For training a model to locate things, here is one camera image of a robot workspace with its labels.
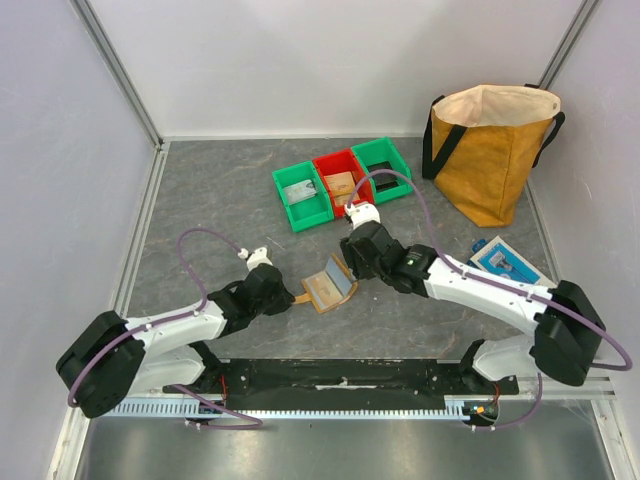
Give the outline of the orange leather card holder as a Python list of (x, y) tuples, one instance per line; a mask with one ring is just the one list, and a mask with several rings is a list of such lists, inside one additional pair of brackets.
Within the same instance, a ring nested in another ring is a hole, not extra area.
[(346, 303), (358, 287), (358, 281), (335, 253), (321, 271), (302, 279), (301, 284), (304, 293), (295, 297), (294, 304), (310, 303), (320, 314)]

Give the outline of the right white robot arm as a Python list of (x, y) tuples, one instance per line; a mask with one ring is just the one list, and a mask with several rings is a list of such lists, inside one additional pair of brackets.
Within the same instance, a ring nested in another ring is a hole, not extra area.
[(481, 393), (493, 382), (535, 372), (568, 386), (584, 384), (604, 324), (576, 284), (547, 288), (476, 270), (432, 247), (403, 247), (375, 221), (341, 239), (340, 249), (358, 280), (377, 278), (399, 293), (456, 303), (519, 330), (504, 340), (472, 343), (457, 371), (465, 391)]

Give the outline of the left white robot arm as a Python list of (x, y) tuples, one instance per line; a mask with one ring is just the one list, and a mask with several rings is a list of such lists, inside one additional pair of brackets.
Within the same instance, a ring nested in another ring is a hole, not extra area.
[(165, 314), (123, 318), (103, 312), (56, 363), (69, 390), (67, 402), (97, 418), (127, 396), (153, 389), (190, 385), (210, 392), (220, 384), (224, 366), (209, 341), (239, 332), (259, 316), (282, 313), (294, 302), (280, 270), (261, 264), (245, 279)]

